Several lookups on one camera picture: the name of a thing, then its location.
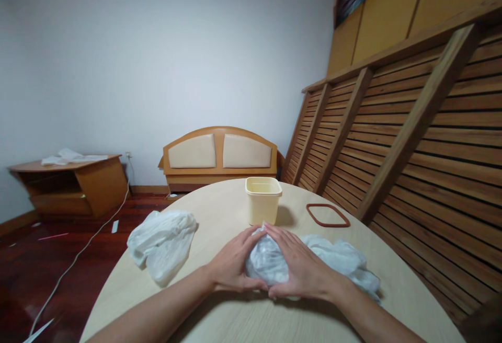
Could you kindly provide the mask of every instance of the rubber gasket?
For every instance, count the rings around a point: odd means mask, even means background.
[[[331,208],[333,211],[335,211],[343,220],[345,223],[343,224],[327,224],[327,223],[321,223],[319,220],[317,220],[314,216],[314,214],[312,213],[312,211],[310,210],[310,207],[328,207],[328,208]],[[312,217],[312,219],[314,219],[314,221],[319,224],[320,226],[323,226],[325,228],[347,228],[347,227],[350,227],[350,222],[349,220],[345,217],[345,215],[343,215],[339,209],[337,209],[335,206],[331,205],[331,204],[324,204],[324,203],[309,203],[307,204],[306,206],[307,208],[307,211],[309,212],[310,216]]]

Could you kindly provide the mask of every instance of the wooden headboard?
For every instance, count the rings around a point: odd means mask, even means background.
[[[214,182],[275,177],[277,146],[247,130],[213,126],[192,131],[164,147],[159,168],[171,191],[193,191]]]

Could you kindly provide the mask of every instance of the beige padded panel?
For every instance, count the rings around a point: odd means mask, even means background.
[[[272,148],[245,136],[225,134],[223,168],[270,168]]]
[[[171,168],[216,168],[214,134],[196,136],[168,150]]]

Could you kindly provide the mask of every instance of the white wall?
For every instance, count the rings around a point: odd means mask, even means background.
[[[47,156],[67,142],[54,96],[27,54],[15,19],[0,0],[0,223],[33,209],[6,167]]]
[[[300,90],[327,69],[334,0],[7,1],[72,148],[131,151],[136,185],[164,185],[162,147],[201,127],[285,155]]]

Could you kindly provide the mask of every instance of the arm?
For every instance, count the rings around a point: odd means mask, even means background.
[[[424,343],[414,332],[377,305],[352,281],[332,270],[294,234],[265,223],[289,267],[289,281],[274,285],[271,298],[301,296],[335,304],[367,343]]]
[[[263,280],[244,274],[244,262],[266,232],[252,226],[228,242],[216,257],[177,283],[125,312],[88,343],[165,342],[194,309],[212,292],[267,290]]]

